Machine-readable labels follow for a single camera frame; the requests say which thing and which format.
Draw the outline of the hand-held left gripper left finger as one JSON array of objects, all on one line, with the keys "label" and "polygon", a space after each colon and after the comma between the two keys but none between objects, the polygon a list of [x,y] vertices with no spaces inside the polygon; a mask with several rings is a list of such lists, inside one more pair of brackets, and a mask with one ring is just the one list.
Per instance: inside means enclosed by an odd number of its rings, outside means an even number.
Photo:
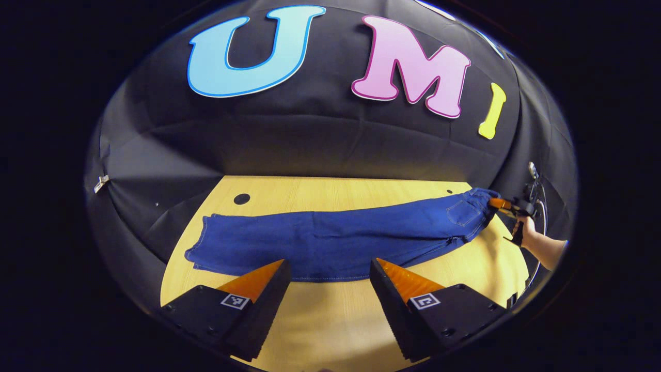
[{"label": "hand-held left gripper left finger", "polygon": [[281,259],[216,288],[197,285],[161,306],[159,319],[206,348],[251,362],[290,283],[290,262]]}]

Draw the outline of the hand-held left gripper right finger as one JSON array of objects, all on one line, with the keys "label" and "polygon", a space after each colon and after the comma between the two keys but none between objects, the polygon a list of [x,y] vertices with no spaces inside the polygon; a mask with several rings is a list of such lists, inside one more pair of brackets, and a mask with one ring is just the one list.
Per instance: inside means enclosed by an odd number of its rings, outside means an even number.
[{"label": "hand-held left gripper right finger", "polygon": [[370,282],[410,362],[462,346],[508,310],[465,284],[446,287],[378,257],[370,263]]}]

